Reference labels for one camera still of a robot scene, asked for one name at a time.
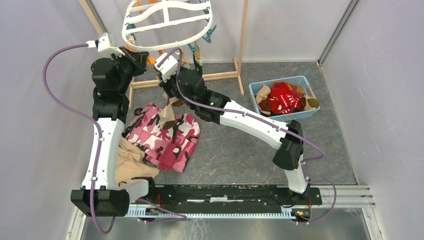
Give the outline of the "tan brown striped sock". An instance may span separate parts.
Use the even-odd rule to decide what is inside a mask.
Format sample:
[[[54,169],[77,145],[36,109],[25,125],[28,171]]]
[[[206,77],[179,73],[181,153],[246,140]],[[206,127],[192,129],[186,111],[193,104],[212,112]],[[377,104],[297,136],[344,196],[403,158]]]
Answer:
[[[170,97],[167,95],[167,93],[163,93],[163,97],[166,98],[166,105],[167,106],[172,106],[172,107],[181,107],[184,105],[184,103],[179,100],[177,97],[173,96]]]
[[[159,112],[159,126],[162,130],[168,130],[175,124],[175,114],[171,105],[166,105]]]

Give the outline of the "white clip hanger frame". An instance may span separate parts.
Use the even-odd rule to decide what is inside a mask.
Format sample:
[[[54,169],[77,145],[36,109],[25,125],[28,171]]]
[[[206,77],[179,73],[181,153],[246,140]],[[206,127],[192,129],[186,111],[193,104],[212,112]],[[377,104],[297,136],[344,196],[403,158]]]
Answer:
[[[184,12],[201,11],[202,13],[199,15],[180,17],[178,19],[172,20],[170,18],[170,10],[172,9],[183,10]],[[150,16],[158,12],[161,12],[163,15],[162,21],[158,23],[141,25]],[[205,20],[207,24],[202,28],[202,30],[186,39],[176,40],[170,43],[163,43],[155,46],[144,46],[136,44],[136,34],[150,30],[181,26],[183,24],[194,23],[203,20]],[[142,4],[139,0],[133,0],[130,2],[126,9],[121,36],[124,41],[130,43],[137,51],[149,52],[188,45],[206,35],[206,32],[213,26],[212,5],[209,0],[200,0],[198,3],[190,3],[188,0],[150,0],[148,4]]]

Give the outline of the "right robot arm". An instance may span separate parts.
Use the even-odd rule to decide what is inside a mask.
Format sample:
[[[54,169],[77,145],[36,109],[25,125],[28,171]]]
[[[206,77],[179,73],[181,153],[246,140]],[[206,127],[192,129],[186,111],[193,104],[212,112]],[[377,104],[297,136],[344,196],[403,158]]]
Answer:
[[[276,150],[273,163],[284,170],[288,180],[289,199],[302,204],[309,198],[309,183],[301,167],[304,141],[299,122],[290,124],[273,121],[253,112],[235,100],[206,87],[195,70],[156,72],[159,86],[170,97],[175,97],[200,119],[232,127],[252,135]]]

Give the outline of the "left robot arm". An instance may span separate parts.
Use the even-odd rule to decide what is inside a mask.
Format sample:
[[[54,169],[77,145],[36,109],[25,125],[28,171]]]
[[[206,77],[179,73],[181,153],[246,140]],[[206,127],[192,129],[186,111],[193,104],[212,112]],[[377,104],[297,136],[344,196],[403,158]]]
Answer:
[[[126,92],[133,77],[146,71],[149,53],[121,50],[123,56],[99,58],[90,67],[95,84],[92,152],[80,188],[70,194],[71,202],[89,217],[123,217],[134,200],[129,190],[117,186],[116,161],[130,103]]]

